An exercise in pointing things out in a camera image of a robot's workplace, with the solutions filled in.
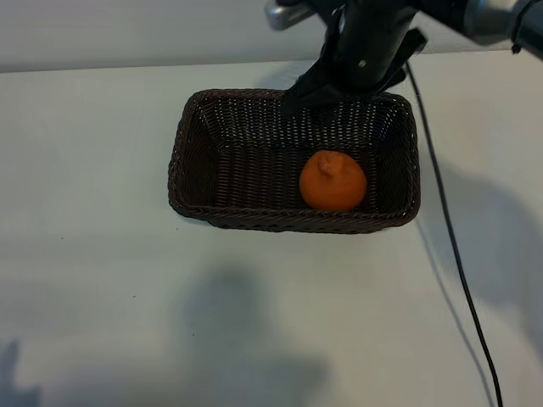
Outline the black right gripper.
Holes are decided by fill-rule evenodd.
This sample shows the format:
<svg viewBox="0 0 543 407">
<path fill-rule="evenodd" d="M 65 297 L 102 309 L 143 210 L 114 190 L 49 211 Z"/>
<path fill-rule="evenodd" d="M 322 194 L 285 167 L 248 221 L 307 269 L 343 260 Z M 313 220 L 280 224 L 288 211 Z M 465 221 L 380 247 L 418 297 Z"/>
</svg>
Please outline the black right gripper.
<svg viewBox="0 0 543 407">
<path fill-rule="evenodd" d="M 382 92 L 427 39 L 410 28 L 414 1 L 309 1 L 327 34 L 317 62 L 283 95 L 283 116 L 338 102 L 338 92 Z"/>
</svg>

